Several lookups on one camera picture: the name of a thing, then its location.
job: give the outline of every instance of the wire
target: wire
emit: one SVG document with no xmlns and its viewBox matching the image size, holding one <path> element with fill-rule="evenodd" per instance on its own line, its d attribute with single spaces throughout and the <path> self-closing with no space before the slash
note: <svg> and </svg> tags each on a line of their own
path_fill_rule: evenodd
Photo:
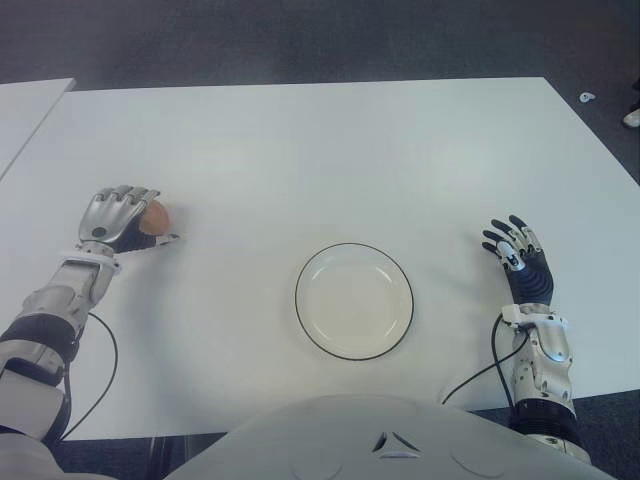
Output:
<svg viewBox="0 0 640 480">
<path fill-rule="evenodd" d="M 507 397 L 509 408 L 511 409 L 511 413 L 515 413 L 513 400 L 511 399 L 511 392 L 509 392 L 507 381 L 504 379 L 504 375 L 502 374 L 502 368 L 500 367 L 500 362 L 498 361 L 498 353 L 496 352 L 496 332 L 498 331 L 498 325 L 500 325 L 501 321 L 502 313 L 498 315 L 498 318 L 496 318 L 496 321 L 493 323 L 493 329 L 491 330 L 491 353 L 493 354 L 493 361 L 496 364 L 496 370 L 498 371 L 498 376 L 500 377 L 500 383 L 502 383 L 504 394 Z"/>
<path fill-rule="evenodd" d="M 498 364 L 509 360 L 511 357 L 513 357 L 515 354 L 517 354 L 520 350 L 522 350 L 524 348 L 524 346 L 527 344 L 527 340 L 529 339 L 529 332 L 525 332 L 527 334 L 527 337 L 522 341 L 522 343 L 520 344 L 520 346 L 518 348 L 516 348 L 513 352 L 511 352 L 509 355 L 507 355 L 506 357 L 502 357 L 499 361 Z M 462 387 L 464 387 L 465 385 L 467 385 L 469 382 L 475 380 L 476 378 L 478 378 L 480 375 L 482 375 L 485 372 L 488 372 L 489 370 L 491 370 L 492 368 L 494 368 L 496 366 L 496 363 L 492 363 L 491 365 L 487 365 L 486 367 L 484 367 L 482 370 L 474 373 L 472 376 L 470 376 L 469 378 L 467 378 L 464 382 L 462 382 L 460 385 L 458 385 L 456 388 L 454 388 L 453 390 L 451 390 L 446 397 L 444 397 L 444 400 L 442 401 L 442 405 L 444 405 L 445 403 L 447 403 L 449 401 L 449 399 L 453 396 L 454 393 L 456 393 L 458 390 L 460 390 Z"/>
<path fill-rule="evenodd" d="M 78 428 L 80 426 L 80 424 L 82 422 L 84 422 L 85 419 L 91 414 L 91 412 L 93 412 L 93 410 L 98 406 L 98 404 L 102 401 L 102 399 L 105 397 L 105 395 L 107 394 L 107 392 L 111 388 L 111 385 L 113 384 L 113 380 L 116 378 L 116 371 L 118 370 L 118 342 L 116 341 L 115 335 L 113 334 L 113 332 L 109 328 L 109 325 L 107 325 L 100 317 L 98 317 L 97 315 L 95 315 L 95 314 L 93 314 L 91 312 L 89 312 L 89 315 L 91 315 L 93 318 L 98 320 L 98 322 L 100 322 L 102 324 L 102 326 L 107 330 L 107 333 L 109 333 L 109 336 L 111 337 L 111 342 L 113 343 L 113 355 L 114 355 L 113 370 L 111 372 L 111 378 L 109 378 L 109 381 L 107 382 L 107 386 L 105 387 L 105 389 L 102 392 L 102 394 L 94 402 L 94 404 L 91 406 L 91 408 L 89 410 L 87 410 L 87 413 L 85 413 L 82 417 L 80 417 L 80 420 L 78 420 L 73 427 L 71 427 L 69 430 L 67 430 L 67 432 L 62 437 L 60 437 L 60 441 L 64 440 L 69 435 L 71 435 L 71 433 L 76 428 Z M 71 405 L 71 382 L 69 381 L 69 367 L 68 366 L 67 366 L 67 371 L 65 373 L 64 382 L 65 382 L 64 383 L 65 391 L 66 391 L 67 395 L 69 396 L 69 405 Z"/>
</svg>

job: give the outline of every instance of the white plate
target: white plate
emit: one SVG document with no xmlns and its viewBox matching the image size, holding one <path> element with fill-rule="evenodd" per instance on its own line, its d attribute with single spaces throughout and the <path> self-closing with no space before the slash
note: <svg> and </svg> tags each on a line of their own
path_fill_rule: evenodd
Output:
<svg viewBox="0 0 640 480">
<path fill-rule="evenodd" d="M 296 312 L 318 347 L 336 357 L 367 360 L 402 340 L 413 295 L 391 257 L 367 245 L 342 243 L 306 263 L 296 285 Z"/>
</svg>

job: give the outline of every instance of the floor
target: floor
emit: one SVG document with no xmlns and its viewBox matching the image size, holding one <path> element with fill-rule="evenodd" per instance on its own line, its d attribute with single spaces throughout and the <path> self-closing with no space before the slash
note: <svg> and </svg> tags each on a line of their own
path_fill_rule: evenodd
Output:
<svg viewBox="0 0 640 480">
<path fill-rule="evenodd" d="M 638 101 L 637 0 L 0 3 L 0 83 L 74 77 L 92 90 L 519 76 L 545 77 L 640 182 L 640 130 L 620 124 Z M 582 104 L 583 91 L 597 98 Z M 640 478 L 639 392 L 576 408 L 594 464 Z M 140 479 L 148 447 L 66 442 L 55 453 L 69 471 Z M 183 456 L 176 447 L 173 466 Z"/>
</svg>

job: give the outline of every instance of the egg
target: egg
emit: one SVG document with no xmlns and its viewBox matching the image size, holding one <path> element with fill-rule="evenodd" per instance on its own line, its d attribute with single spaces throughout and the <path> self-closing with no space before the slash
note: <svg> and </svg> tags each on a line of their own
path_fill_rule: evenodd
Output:
<svg viewBox="0 0 640 480">
<path fill-rule="evenodd" d="M 169 231 L 169 214 L 160 202 L 152 200 L 140 219 L 139 229 L 147 235 L 164 235 Z"/>
</svg>

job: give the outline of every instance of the white table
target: white table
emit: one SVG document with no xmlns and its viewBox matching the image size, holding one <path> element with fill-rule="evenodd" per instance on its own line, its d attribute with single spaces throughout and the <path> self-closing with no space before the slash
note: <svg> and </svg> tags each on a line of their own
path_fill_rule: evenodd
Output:
<svg viewBox="0 0 640 480">
<path fill-rule="evenodd" d="M 72 78 L 0 85 L 0 180 Z"/>
<path fill-rule="evenodd" d="M 640 190 L 544 79 L 67 93 L 0 188 L 15 206 L 0 211 L 5 323 L 74 244 L 92 194 L 120 183 L 162 190 L 183 238 L 121 256 L 97 309 L 120 370 L 74 438 L 225 431 L 324 394 L 441 399 L 491 362 L 510 294 L 480 232 L 510 213 L 546 249 L 575 396 L 640 386 Z M 415 298 L 401 344 L 366 362 L 319 350 L 294 310 L 305 261 L 344 241 L 391 255 Z M 74 418 L 112 359 L 90 320 Z M 450 403 L 505 401 L 491 373 Z"/>
</svg>

